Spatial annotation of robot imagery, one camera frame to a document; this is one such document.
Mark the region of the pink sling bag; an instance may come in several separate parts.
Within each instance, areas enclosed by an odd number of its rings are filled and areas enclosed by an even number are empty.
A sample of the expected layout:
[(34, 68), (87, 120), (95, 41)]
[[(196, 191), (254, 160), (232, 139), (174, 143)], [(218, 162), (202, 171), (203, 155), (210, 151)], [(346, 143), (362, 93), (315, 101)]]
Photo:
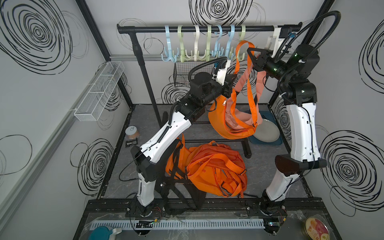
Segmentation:
[[(246, 84), (246, 81), (251, 81), (251, 72), (253, 70), (253, 64), (250, 59), (247, 60), (247, 69), (245, 72), (242, 74), (238, 82), (236, 83), (235, 87), (233, 90), (237, 93), (241, 92), (243, 89), (243, 86)], [(235, 105), (233, 105), (233, 100), (232, 98), (229, 98), (226, 103), (226, 123), (227, 125), (232, 128), (233, 130), (243, 130), (245, 128), (245, 124), (251, 126), (252, 124), (260, 125), (263, 123), (263, 118), (261, 114), (259, 113), (259, 106), (258, 102), (260, 100), (260, 97), (262, 96), (263, 90), (264, 90), (264, 84), (263, 84), (263, 79), (266, 77), (266, 72), (257, 72), (257, 81), (256, 81), (256, 109), (257, 109), (257, 123), (254, 123), (252, 115), (241, 112), (238, 109), (235, 108)]]

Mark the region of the orange sling bag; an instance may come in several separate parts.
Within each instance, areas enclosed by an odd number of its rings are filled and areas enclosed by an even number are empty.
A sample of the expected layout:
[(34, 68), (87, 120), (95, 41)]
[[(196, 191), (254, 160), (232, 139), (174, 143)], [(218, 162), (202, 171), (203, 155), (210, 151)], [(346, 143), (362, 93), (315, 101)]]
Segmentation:
[[(256, 109), (256, 97), (255, 94), (252, 92), (252, 86), (251, 82), (246, 81), (247, 86), (247, 96), (248, 96), (248, 105), (250, 107), (250, 114), (252, 115), (254, 123), (257, 123), (257, 109)], [(233, 100), (233, 105), (237, 103), (237, 96), (236, 92), (233, 90), (231, 97)], [(258, 125), (252, 124), (251, 126), (245, 124), (245, 128), (243, 130), (233, 130), (230, 128), (226, 123), (226, 103), (229, 98), (226, 98), (224, 96), (219, 96), (216, 99), (216, 103), (212, 105), (210, 108), (210, 112), (208, 113), (209, 121), (212, 125), (212, 127), (217, 131), (219, 135), (221, 135), (225, 139), (229, 140), (238, 140), (238, 139), (244, 139), (247, 137), (252, 136)]]

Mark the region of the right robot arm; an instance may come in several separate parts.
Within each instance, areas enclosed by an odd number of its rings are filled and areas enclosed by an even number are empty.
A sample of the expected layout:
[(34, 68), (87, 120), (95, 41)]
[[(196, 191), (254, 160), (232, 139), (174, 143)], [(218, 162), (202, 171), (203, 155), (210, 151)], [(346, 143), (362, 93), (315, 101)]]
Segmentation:
[[(301, 34), (331, 16), (335, 18), (334, 22), (315, 46), (301, 44), (287, 62), (282, 61), (286, 50)], [(335, 31), (340, 20), (339, 11), (330, 11), (317, 17), (293, 37), (286, 37), (275, 54), (270, 50), (255, 47), (247, 49), (253, 68), (257, 72), (266, 72), (268, 76), (278, 80), (277, 93), (284, 100), (291, 125), (291, 152), (275, 157), (276, 174), (263, 192), (260, 206), (266, 215), (271, 215), (282, 208), (287, 192), (301, 179), (302, 172), (326, 166), (326, 160), (322, 159), (317, 144), (315, 126), (317, 89), (308, 77), (320, 61), (318, 49)]]

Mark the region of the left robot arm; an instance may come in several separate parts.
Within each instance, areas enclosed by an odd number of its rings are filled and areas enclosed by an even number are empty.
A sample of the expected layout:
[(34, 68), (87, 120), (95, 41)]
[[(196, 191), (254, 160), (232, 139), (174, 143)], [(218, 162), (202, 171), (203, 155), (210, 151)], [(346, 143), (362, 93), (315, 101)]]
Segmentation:
[(176, 101), (170, 110), (168, 121), (154, 136), (140, 147), (131, 149), (139, 186), (135, 197), (135, 210), (142, 216), (151, 214), (157, 180), (165, 176), (166, 163), (179, 143), (178, 137), (192, 126), (217, 98), (230, 97), (235, 75), (228, 75), (231, 60), (220, 57), (204, 62), (189, 71), (190, 90)]

